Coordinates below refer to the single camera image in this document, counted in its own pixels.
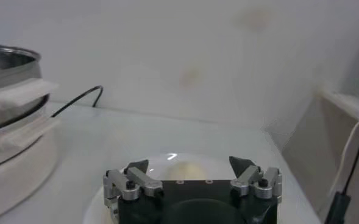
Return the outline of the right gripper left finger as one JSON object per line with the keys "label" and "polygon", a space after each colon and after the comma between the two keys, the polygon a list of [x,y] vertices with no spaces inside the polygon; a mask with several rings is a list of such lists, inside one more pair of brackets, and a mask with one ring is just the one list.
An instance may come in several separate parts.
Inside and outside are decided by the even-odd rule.
{"label": "right gripper left finger", "polygon": [[149,161],[145,159],[128,164],[123,171],[107,170],[103,176],[104,205],[114,211],[120,198],[130,202],[137,201],[142,195],[161,199],[163,182],[146,175],[148,165]]}

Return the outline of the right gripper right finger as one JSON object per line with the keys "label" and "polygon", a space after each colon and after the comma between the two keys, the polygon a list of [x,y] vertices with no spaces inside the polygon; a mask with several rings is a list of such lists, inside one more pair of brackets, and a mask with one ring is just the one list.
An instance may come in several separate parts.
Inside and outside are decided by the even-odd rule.
{"label": "right gripper right finger", "polygon": [[269,167],[265,172],[249,159],[229,156],[229,163],[236,176],[230,186],[240,197],[249,194],[262,200],[275,198],[282,201],[282,173],[276,167]]}

